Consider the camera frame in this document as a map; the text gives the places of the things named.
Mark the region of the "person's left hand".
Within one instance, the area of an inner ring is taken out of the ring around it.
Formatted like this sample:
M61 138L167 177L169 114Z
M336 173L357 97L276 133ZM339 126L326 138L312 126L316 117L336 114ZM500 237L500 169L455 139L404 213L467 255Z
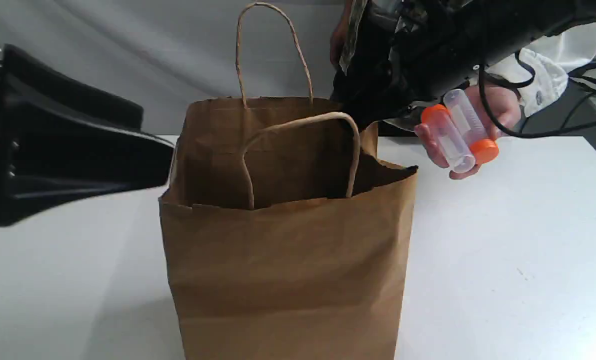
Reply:
M497 141L500 137L503 137L504 133L492 123L485 111L483 103L481 102L478 86L469 86L464 92L487 130L488 137L493 142ZM520 109L519 100L515 92L506 88L486 84L485 95L491 112L501 125L509 129L517 125L522 116L522 110ZM426 124L420 123L414 127L414 133L419 137L430 160L436 166L448 169L449 164L444 155L440 152L436 141L430 134L429 127Z

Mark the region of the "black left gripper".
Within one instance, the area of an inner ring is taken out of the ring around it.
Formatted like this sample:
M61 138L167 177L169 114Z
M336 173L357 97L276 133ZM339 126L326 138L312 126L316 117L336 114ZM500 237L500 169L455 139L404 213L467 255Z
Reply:
M174 146L144 109L0 47L0 227L86 198L163 186Z

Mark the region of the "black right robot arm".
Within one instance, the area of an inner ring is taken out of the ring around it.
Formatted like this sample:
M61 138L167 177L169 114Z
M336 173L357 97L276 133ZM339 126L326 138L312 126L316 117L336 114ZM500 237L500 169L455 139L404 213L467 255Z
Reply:
M417 107L483 80L527 115L555 102L596 54L596 0L356 0L334 95L360 129L412 125Z

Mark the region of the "white sleeve left forearm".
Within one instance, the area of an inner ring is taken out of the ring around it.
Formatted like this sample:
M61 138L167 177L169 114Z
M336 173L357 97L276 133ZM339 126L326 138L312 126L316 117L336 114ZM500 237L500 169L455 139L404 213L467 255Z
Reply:
M568 73L596 55L596 22L579 25L556 36L544 36L520 51L520 61L536 75L519 90L520 109L531 116L556 102L568 84Z

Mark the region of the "person's right hand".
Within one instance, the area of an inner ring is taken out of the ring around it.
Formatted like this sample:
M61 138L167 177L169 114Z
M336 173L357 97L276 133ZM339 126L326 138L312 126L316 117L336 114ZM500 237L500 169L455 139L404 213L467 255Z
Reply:
M334 68L339 68L339 61L348 35L349 11L344 9L339 22L330 37L329 60Z

